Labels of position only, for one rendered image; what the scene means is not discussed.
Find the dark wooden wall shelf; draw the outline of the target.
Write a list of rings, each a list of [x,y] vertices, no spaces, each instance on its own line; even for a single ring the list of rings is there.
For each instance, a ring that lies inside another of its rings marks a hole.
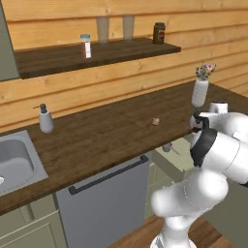
[[[109,64],[177,53],[180,46],[154,45],[151,39],[135,38],[106,44],[93,43],[91,58],[83,58],[81,45],[19,51],[15,54],[21,78],[36,78]]]

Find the spice bottle with blue lid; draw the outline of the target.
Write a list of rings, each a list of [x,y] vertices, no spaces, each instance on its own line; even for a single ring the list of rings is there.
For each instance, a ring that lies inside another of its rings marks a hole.
[[[91,43],[90,43],[90,35],[89,34],[81,34],[81,52],[85,59],[91,57]]]

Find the grey dishwasher door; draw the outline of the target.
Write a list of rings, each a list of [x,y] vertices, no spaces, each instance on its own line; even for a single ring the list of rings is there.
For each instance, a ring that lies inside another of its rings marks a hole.
[[[89,189],[71,195],[76,188],[125,168],[140,156],[80,181],[56,193],[68,248],[108,248],[142,225],[145,212],[148,161]]]

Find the white vase with flowers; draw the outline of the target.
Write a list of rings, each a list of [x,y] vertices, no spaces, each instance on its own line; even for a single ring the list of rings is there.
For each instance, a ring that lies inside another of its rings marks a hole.
[[[209,77],[215,72],[217,65],[204,64],[202,63],[196,68],[196,81],[194,85],[193,95],[192,95],[192,105],[196,108],[201,107],[204,104]]]

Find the steel sink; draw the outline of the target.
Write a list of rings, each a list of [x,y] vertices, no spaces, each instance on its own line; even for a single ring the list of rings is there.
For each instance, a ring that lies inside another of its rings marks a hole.
[[[0,137],[0,197],[46,178],[26,130]]]

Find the grey soap dispenser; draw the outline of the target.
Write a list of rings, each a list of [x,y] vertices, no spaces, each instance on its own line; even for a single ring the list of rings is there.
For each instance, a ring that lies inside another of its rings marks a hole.
[[[49,134],[54,130],[54,123],[49,110],[45,104],[38,105],[40,129],[43,133]]]

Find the grey-green wall cupboard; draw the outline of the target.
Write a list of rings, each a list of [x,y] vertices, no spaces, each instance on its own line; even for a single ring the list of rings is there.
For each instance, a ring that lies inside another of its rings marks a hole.
[[[15,53],[0,0],[0,82],[19,78]]]

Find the open pale green drawer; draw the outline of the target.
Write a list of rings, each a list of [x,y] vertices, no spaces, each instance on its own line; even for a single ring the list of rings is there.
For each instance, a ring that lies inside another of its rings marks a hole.
[[[165,152],[163,147],[157,147],[152,152],[152,161],[174,182],[181,181],[193,168],[190,155],[190,135],[172,142],[172,149]]]

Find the pale green base cupboard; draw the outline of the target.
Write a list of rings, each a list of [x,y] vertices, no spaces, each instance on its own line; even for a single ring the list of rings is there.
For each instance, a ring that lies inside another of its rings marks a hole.
[[[1,215],[0,248],[67,248],[54,195]]]

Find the grey-green base cupboard side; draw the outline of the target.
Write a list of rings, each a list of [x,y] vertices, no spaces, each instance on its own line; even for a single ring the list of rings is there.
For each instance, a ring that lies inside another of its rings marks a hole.
[[[248,248],[248,188],[231,180],[228,182],[225,199],[203,217],[234,248]]]

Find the clear drinking glass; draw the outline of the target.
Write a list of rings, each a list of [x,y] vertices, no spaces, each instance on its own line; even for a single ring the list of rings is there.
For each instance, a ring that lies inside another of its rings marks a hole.
[[[109,41],[109,18],[107,16],[97,16],[97,31],[100,43],[107,43]]]
[[[124,15],[123,21],[123,38],[125,40],[131,40],[134,35],[134,23],[135,17],[133,15]]]

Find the grey measuring cup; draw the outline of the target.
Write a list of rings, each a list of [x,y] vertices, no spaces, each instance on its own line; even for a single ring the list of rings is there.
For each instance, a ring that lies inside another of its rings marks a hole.
[[[172,150],[174,153],[178,154],[178,152],[172,147],[172,143],[171,142],[170,143],[167,143],[167,144],[164,144],[162,146],[162,148],[163,148],[163,151],[164,152],[170,152]]]

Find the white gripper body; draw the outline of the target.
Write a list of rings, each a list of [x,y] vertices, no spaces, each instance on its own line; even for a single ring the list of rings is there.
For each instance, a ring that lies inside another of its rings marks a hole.
[[[209,119],[205,116],[201,116],[199,111],[196,111],[193,115],[194,123],[191,125],[191,131],[193,133],[197,133],[199,131],[209,132]]]

